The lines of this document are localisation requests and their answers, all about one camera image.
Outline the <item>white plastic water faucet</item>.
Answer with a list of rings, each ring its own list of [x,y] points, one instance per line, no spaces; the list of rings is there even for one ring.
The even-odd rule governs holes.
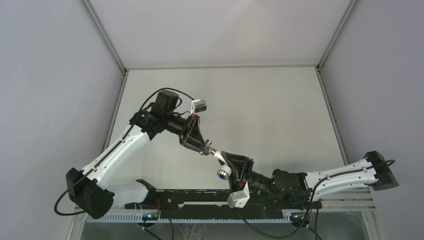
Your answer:
[[[212,149],[211,154],[218,159],[218,162],[220,163],[220,168],[217,170],[217,176],[221,180],[228,180],[232,174],[232,169],[222,156],[222,153],[217,149]]]

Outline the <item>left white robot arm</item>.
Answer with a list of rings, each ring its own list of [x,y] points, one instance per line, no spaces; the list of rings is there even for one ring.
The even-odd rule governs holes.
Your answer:
[[[168,131],[178,136],[179,144],[203,155],[209,154],[208,142],[200,131],[199,113],[207,109],[206,101],[190,97],[189,116],[184,118],[176,109],[182,104],[182,91],[164,87],[151,94],[129,120],[123,133],[106,150],[81,170],[71,168],[65,176],[65,194],[81,213],[100,219],[112,208],[138,203],[149,209],[157,196],[148,183],[136,181],[127,185],[110,186],[116,172],[153,138]]]

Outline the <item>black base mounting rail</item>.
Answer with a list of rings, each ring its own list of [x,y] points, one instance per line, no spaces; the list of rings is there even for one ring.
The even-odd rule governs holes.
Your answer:
[[[141,210],[142,205],[158,208],[172,217],[234,217],[241,214],[244,217],[266,219],[280,217],[284,211],[302,212],[308,203],[295,205],[287,201],[271,200],[259,194],[250,194],[250,199],[244,208],[237,211],[229,208],[226,189],[157,189],[148,193],[142,203],[128,203],[127,210]]]

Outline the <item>metal tee pipe fitting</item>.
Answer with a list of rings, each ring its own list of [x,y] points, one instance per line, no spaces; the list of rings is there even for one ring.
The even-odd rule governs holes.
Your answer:
[[[211,145],[212,145],[212,141],[210,139],[207,139],[205,142],[205,146],[203,150],[200,152],[200,154],[204,156],[214,155],[217,150],[211,147]]]

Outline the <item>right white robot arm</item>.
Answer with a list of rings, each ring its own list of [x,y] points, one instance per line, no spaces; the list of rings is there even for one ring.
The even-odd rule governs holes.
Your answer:
[[[229,182],[230,208],[243,208],[251,193],[289,209],[303,210],[334,193],[369,187],[382,191],[399,186],[390,169],[394,160],[385,160],[377,151],[367,152],[359,161],[343,167],[298,173],[275,169],[271,177],[253,171],[254,161],[247,156],[218,150],[213,156],[220,163],[218,177]]]

